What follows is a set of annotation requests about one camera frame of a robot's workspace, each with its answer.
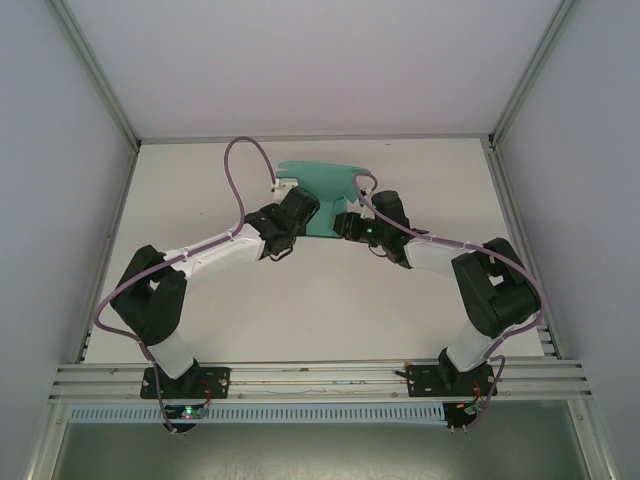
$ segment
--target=perforated metal strip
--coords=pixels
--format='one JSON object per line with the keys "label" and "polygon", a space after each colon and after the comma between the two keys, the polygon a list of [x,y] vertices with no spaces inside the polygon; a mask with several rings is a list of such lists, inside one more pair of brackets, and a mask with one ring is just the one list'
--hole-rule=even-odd
{"label": "perforated metal strip", "polygon": [[[82,405],[70,423],[158,423],[156,405]],[[192,420],[175,420],[190,423]],[[336,405],[212,405],[202,423],[414,423],[446,425],[441,402]]]}

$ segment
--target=teal plastic piece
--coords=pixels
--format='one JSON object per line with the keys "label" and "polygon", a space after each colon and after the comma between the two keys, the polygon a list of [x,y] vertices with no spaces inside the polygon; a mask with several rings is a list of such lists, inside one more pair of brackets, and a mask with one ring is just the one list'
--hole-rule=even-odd
{"label": "teal plastic piece", "polygon": [[333,231],[333,221],[336,215],[347,211],[347,200],[353,203],[358,198],[353,177],[357,173],[369,173],[369,170],[298,161],[282,162],[278,168],[281,170],[276,173],[277,178],[295,178],[301,188],[320,201],[320,210],[307,224],[307,236],[338,238],[339,235]]}

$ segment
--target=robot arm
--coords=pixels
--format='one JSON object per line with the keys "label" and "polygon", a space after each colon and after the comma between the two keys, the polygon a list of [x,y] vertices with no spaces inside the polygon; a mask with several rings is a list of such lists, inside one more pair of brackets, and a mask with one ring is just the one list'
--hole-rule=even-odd
{"label": "robot arm", "polygon": [[[397,192],[377,193],[371,203],[386,217],[410,228]],[[378,217],[366,219],[353,212],[337,216],[334,230],[347,240],[381,247],[391,262],[404,268],[431,270],[456,279],[468,321],[438,357],[440,378],[449,389],[467,383],[486,362],[496,340],[540,309],[540,298],[529,282],[489,255],[415,238]],[[507,240],[496,238],[483,246],[522,266]]]}
{"label": "robot arm", "polygon": [[[232,266],[265,257],[278,261],[290,254],[296,237],[306,233],[306,226],[320,208],[320,202],[298,186],[288,189],[285,195],[276,195],[276,201],[280,199],[280,203],[246,215],[242,228],[234,236],[227,232],[164,253],[150,245],[141,248],[120,280],[119,285],[166,260],[184,257],[183,261],[136,282],[111,301],[112,307],[155,357],[165,380],[173,382],[184,395],[193,391],[201,376],[198,363],[177,331],[187,286],[199,277]],[[410,228],[397,192],[376,193],[371,202],[376,210]],[[447,392],[457,391],[456,388],[468,393],[470,379],[480,370],[486,371],[482,369],[485,357],[496,339],[540,308],[540,299],[526,279],[489,255],[414,238],[377,216],[367,218],[364,210],[335,216],[333,230],[346,240],[382,248],[392,263],[404,268],[428,269],[455,277],[468,321],[438,358],[435,381],[442,386],[445,396]],[[484,244],[484,248],[521,265],[504,239],[494,239]]]}
{"label": "robot arm", "polygon": [[136,282],[114,298],[111,306],[147,346],[164,375],[179,383],[179,390],[188,392],[199,377],[198,364],[177,330],[188,285],[205,275],[265,257],[280,260],[291,253],[296,236],[304,233],[318,208],[313,195],[296,187],[281,203],[246,215],[242,228],[233,237],[229,231],[164,253],[151,245],[142,247],[118,285],[165,260],[184,260]]}

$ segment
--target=wire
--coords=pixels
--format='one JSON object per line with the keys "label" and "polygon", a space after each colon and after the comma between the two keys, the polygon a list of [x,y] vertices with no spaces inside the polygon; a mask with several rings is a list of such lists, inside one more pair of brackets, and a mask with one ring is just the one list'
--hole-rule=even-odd
{"label": "wire", "polygon": [[369,251],[371,253],[373,253],[378,258],[387,258],[387,254],[386,253],[384,253],[384,254],[376,253],[375,250],[371,247],[371,245],[369,245]]}
{"label": "wire", "polygon": [[[238,142],[249,142],[252,145],[254,145],[258,151],[260,152],[260,154],[262,155],[262,158],[264,159],[265,163],[267,164],[267,168],[269,170],[269,175],[271,176],[271,185],[274,185],[276,182],[276,176],[275,173],[273,172],[273,167],[271,166],[271,162],[269,161],[269,157],[267,156],[266,152],[264,151],[264,149],[262,148],[262,146],[256,142],[253,138],[251,137],[236,137],[233,140],[231,140],[229,142],[229,144],[227,145],[227,148],[224,152],[224,173],[227,177],[227,181],[229,182],[229,187],[231,187],[231,191],[233,192],[233,196],[235,197],[236,201],[238,202],[238,208],[240,209],[240,221],[238,222],[238,225],[236,226],[236,228],[231,232],[231,237],[235,237],[240,230],[242,230],[242,226],[244,225],[244,220],[245,220],[245,210],[244,210],[244,203],[242,203],[242,198],[240,197],[240,193],[238,192],[238,189],[236,187],[236,184],[233,181],[233,178],[231,177],[231,171],[229,170],[229,154],[231,152],[231,149],[233,148],[233,146],[238,143]],[[198,253],[204,252],[205,250],[209,250],[210,248],[213,247],[217,247],[218,245],[221,245],[225,242],[229,241],[230,237],[222,237],[222,238],[218,238],[216,240],[213,240],[205,245],[202,245],[198,248],[194,248],[193,250],[189,251],[187,253],[187,257],[191,257],[193,255],[197,255]],[[137,275],[133,276],[132,278],[130,278],[129,280],[125,281],[122,283],[122,285],[119,285],[113,292],[111,292],[109,295],[107,295],[104,300],[102,300],[98,306],[96,307],[96,310],[93,313],[93,324],[98,327],[101,330],[104,330],[106,332],[109,333],[115,333],[116,335],[121,335],[123,337],[127,337],[130,338],[132,340],[134,340],[138,346],[140,347],[140,350],[142,350],[142,354],[144,355],[144,357],[151,362],[151,364],[153,365],[153,370],[154,370],[154,374],[155,374],[155,378],[156,378],[156,393],[158,395],[158,403],[160,404],[160,411],[162,412],[162,417],[165,421],[165,424],[167,425],[167,427],[169,428],[169,431],[171,431],[172,434],[174,434],[177,429],[171,424],[171,421],[169,420],[169,416],[167,415],[167,411],[165,409],[164,406],[164,402],[162,401],[162,391],[160,389],[160,373],[158,371],[158,364],[156,362],[156,359],[154,358],[153,354],[149,351],[149,349],[147,348],[147,346],[142,343],[142,340],[140,340],[140,338],[132,332],[128,332],[126,330],[122,330],[119,328],[114,328],[114,327],[109,327],[108,325],[105,325],[104,323],[102,323],[100,321],[100,314],[102,313],[102,311],[105,309],[105,307],[107,305],[109,305],[109,303],[111,303],[111,301],[116,298],[118,295],[120,295],[122,292],[124,292],[126,289],[128,289],[129,287],[132,287],[134,284],[136,284],[137,282],[139,282],[140,280],[148,277],[149,275],[154,274],[155,272],[162,270],[163,268],[166,267],[170,267],[171,265],[173,265],[174,263],[178,263],[180,261],[184,260],[184,257],[182,256],[178,256],[169,260],[166,260],[158,265],[155,265],[151,268],[148,268],[140,273],[138,273]]]}
{"label": "wire", "polygon": [[496,355],[495,357],[492,357],[492,358],[489,359],[490,362],[495,362],[495,361],[498,361],[498,360],[500,360],[500,366],[498,367],[498,373],[496,373],[496,376],[493,379],[493,383],[491,384],[491,388],[489,389],[489,393],[487,393],[487,397],[484,400],[484,405],[482,406],[482,410],[480,410],[476,414],[476,418],[474,418],[469,425],[465,426],[464,429],[460,429],[460,430],[464,430],[465,432],[468,432],[471,428],[476,426],[477,423],[478,423],[478,420],[480,419],[480,417],[489,408],[489,402],[493,398],[493,395],[494,395],[494,393],[496,391],[498,382],[502,379],[502,372],[504,371],[504,365],[505,365],[505,363],[507,361],[507,359],[505,358],[504,355]]}
{"label": "wire", "polygon": [[371,204],[371,202],[369,202],[369,200],[367,200],[365,196],[362,194],[362,192],[360,191],[360,187],[358,186],[359,177],[370,178],[371,180],[374,181],[375,185],[378,184],[378,180],[376,179],[376,177],[374,177],[371,174],[371,172],[356,173],[353,176],[353,186],[355,187],[355,190],[356,190],[356,193],[358,194],[358,198],[360,199],[360,202],[363,205],[365,205],[367,208],[369,208],[369,210],[371,210],[376,217],[381,218],[382,220],[387,222],[389,225],[396,227],[398,230],[401,230],[404,233],[407,233],[416,238],[421,238],[423,240],[426,240],[427,242],[446,245],[448,247],[475,250],[476,252],[484,253],[485,255],[493,257],[496,260],[501,261],[505,265],[508,265],[509,267],[513,268],[515,271],[520,273],[536,291],[536,293],[538,294],[538,297],[540,298],[540,311],[538,312],[538,315],[536,316],[536,318],[532,322],[528,323],[527,325],[524,325],[523,327],[516,328],[514,330],[511,330],[510,332],[503,333],[502,335],[500,335],[500,337],[498,337],[498,339],[493,343],[493,345],[491,345],[491,347],[489,347],[489,349],[485,352],[483,356],[483,360],[488,360],[491,354],[495,352],[496,349],[500,345],[502,345],[507,338],[513,337],[514,335],[518,335],[520,333],[524,333],[528,330],[531,330],[532,328],[535,328],[537,325],[540,324],[545,314],[549,311],[549,303],[547,300],[547,296],[544,294],[544,291],[542,290],[542,286],[538,283],[536,278],[533,275],[531,275],[524,267],[517,264],[510,258],[505,257],[504,255],[496,253],[492,250],[489,250],[488,248],[485,248],[481,245],[476,245],[469,242],[460,242],[458,240],[451,240],[448,238],[435,237],[430,234],[419,233],[419,232],[415,232],[413,230],[408,229],[404,225],[399,224],[398,222],[392,220],[391,218],[387,217],[386,215],[380,213],[378,210],[375,209],[375,207]]}
{"label": "wire", "polygon": [[211,403],[211,387],[209,386],[209,382],[207,382],[206,380],[200,380],[200,385],[204,385],[205,387],[207,387],[207,401],[204,402],[203,405],[208,405],[209,403]]}
{"label": "wire", "polygon": [[475,399],[474,403],[477,402],[478,400],[482,399],[481,390],[480,390],[480,384],[478,383],[477,380],[473,381],[473,392],[476,394],[476,399]]}

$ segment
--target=black mounting plate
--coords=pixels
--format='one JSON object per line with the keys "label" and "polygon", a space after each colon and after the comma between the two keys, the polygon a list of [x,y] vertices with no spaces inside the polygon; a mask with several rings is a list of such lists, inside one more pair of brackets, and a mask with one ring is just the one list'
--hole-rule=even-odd
{"label": "black mounting plate", "polygon": [[[204,384],[196,384],[191,391],[186,394],[181,392],[174,384],[174,381],[167,377],[160,370],[160,388],[162,390],[162,398],[165,400],[175,400],[180,398],[188,398],[191,400],[207,399],[207,387]],[[231,369],[226,367],[200,367],[200,377],[211,387],[211,399],[225,399],[229,392]],[[158,398],[156,391],[156,376],[153,367],[146,368],[144,371],[142,388],[140,389],[140,398],[145,400],[154,400]]]}
{"label": "black mounting plate", "polygon": [[486,396],[493,381],[493,368],[482,364],[465,373],[460,373],[455,383],[447,385],[437,365],[406,365],[401,375],[407,379],[407,390],[410,397],[470,397],[475,396],[474,382],[480,387],[480,394]]}

